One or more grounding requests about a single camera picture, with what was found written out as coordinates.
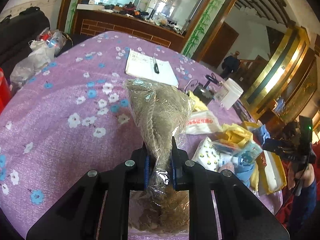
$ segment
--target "black bag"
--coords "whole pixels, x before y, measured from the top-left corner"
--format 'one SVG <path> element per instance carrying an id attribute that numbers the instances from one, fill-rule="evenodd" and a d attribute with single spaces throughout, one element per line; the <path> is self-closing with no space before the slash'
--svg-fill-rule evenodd
<path id="1" fill-rule="evenodd" d="M 36 37 L 50 22 L 39 7 L 30 7 L 18 16 L 7 16 L 0 23 L 0 68 L 8 79 L 15 65 L 32 52 L 29 41 Z"/>

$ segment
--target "pen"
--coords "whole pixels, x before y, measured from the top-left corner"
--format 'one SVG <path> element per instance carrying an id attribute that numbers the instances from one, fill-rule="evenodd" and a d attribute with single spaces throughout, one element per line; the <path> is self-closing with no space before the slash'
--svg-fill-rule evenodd
<path id="1" fill-rule="evenodd" d="M 153 57 L 153 63 L 155 64 L 155 72 L 157 74 L 159 74 L 159 68 L 158 68 L 158 64 L 157 64 L 157 61 L 156 61 L 155 57 Z"/>

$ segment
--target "brick pattern panel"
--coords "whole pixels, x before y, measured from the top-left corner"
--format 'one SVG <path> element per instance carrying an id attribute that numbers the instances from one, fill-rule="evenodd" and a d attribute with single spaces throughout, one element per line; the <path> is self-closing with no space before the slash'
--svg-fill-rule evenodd
<path id="1" fill-rule="evenodd" d="M 82 27 L 81 27 L 81 34 L 85 34 L 88 36 L 96 36 L 100 33 L 104 33 L 106 31 L 118 31 L 118 32 L 123 32 L 123 33 L 128 33 L 130 35 L 142 38 L 146 41 L 151 41 L 152 43 L 162 45 L 164 47 L 169 47 L 171 42 L 161 39 L 156 36 L 152 36 L 150 34 L 146 34 L 143 32 L 139 32 L 130 28 L 125 28 L 122 26 L 118 25 L 113 25 L 109 23 L 104 23 L 104 22 L 98 22 L 98 21 L 92 21 L 92 20 L 87 20 L 84 19 L 82 22 Z"/>

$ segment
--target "metal screw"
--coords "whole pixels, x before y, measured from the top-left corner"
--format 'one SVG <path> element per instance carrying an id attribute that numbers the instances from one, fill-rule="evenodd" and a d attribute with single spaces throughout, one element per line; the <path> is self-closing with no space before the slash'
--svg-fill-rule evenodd
<path id="1" fill-rule="evenodd" d="M 185 162 L 185 165 L 188 166 L 188 167 L 193 167 L 193 166 L 195 166 L 195 162 L 192 161 L 192 160 L 187 160 L 187 161 Z"/>
<path id="2" fill-rule="evenodd" d="M 226 176 L 226 177 L 231 177 L 231 176 L 232 176 L 232 172 L 229 171 L 229 170 L 223 170 L 223 171 L 222 171 L 222 174 L 223 174 L 224 176 Z"/>
<path id="3" fill-rule="evenodd" d="M 98 172 L 96 170 L 90 170 L 88 171 L 87 175 L 92 178 L 92 177 L 95 177 L 97 176 Z"/>
<path id="4" fill-rule="evenodd" d="M 132 167 L 135 164 L 133 160 L 128 160 L 125 162 L 125 166 Z"/>

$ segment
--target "table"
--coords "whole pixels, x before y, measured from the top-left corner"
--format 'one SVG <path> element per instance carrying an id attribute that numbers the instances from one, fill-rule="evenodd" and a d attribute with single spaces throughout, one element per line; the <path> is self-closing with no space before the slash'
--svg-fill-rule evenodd
<path id="1" fill-rule="evenodd" d="M 34 76 L 0 116 L 0 204 L 23 237 L 89 169 L 110 170 L 141 147 L 124 89 L 131 78 L 124 73 L 130 48 L 168 60 L 179 88 L 192 78 L 203 83 L 211 73 L 168 48 L 111 31 L 65 52 Z M 208 107 L 220 124 L 241 122 L 233 108 L 218 102 Z M 205 137 L 188 136 L 183 149 L 192 157 Z M 260 199 L 273 213 L 282 204 L 281 192 Z"/>

